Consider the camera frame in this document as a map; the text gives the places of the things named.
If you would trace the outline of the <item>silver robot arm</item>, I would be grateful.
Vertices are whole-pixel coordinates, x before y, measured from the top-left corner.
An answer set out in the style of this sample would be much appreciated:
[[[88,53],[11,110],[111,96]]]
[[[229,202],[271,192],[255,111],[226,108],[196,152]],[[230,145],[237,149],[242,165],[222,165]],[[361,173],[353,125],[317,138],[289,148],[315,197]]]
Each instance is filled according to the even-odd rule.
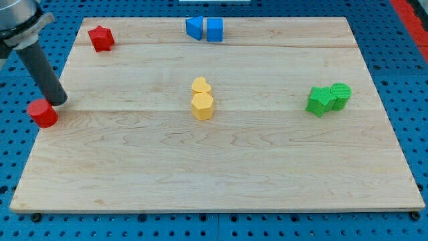
[[[1,0],[1,68],[12,50],[25,50],[55,17],[43,12],[37,0]]]

